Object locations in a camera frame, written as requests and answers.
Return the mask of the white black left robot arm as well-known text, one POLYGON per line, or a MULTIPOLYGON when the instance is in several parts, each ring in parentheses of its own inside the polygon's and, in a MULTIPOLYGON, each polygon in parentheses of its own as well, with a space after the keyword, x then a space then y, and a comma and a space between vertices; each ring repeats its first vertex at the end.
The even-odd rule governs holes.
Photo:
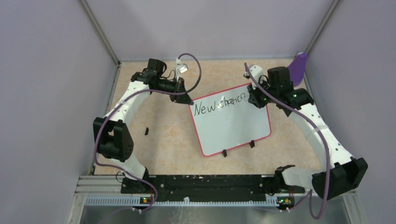
POLYGON ((134 142, 128 129, 139 107, 153 92, 169 95, 175 103, 193 104, 180 76, 188 70, 187 64, 181 63, 179 58, 176 60, 173 79, 162 77, 166 69, 165 62, 149 59, 146 68, 132 75, 127 90, 114 108, 93 122, 95 164, 121 171, 126 185, 136 193, 154 189, 146 168, 133 155, 134 142))

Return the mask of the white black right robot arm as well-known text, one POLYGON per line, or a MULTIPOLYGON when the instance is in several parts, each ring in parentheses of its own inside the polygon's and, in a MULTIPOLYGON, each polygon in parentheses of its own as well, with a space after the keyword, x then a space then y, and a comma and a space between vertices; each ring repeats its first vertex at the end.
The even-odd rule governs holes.
POLYGON ((330 200, 356 189, 363 179, 368 163, 356 158, 338 141, 318 112, 314 99, 306 89, 294 88, 287 67, 275 67, 267 71, 267 79, 258 65, 245 65, 244 77, 251 79, 248 85, 248 102, 256 108, 275 104, 303 133, 319 159, 322 170, 314 171, 295 165, 279 167, 274 187, 287 192, 292 186, 313 190, 324 200, 330 200))

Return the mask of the pink framed whiteboard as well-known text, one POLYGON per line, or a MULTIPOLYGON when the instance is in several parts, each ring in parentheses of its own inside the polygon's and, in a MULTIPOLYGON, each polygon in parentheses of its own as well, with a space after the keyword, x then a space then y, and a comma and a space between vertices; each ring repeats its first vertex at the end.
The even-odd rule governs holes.
POLYGON ((248 102, 248 84, 193 100, 192 121, 203 156, 220 154, 271 135, 269 110, 248 102))

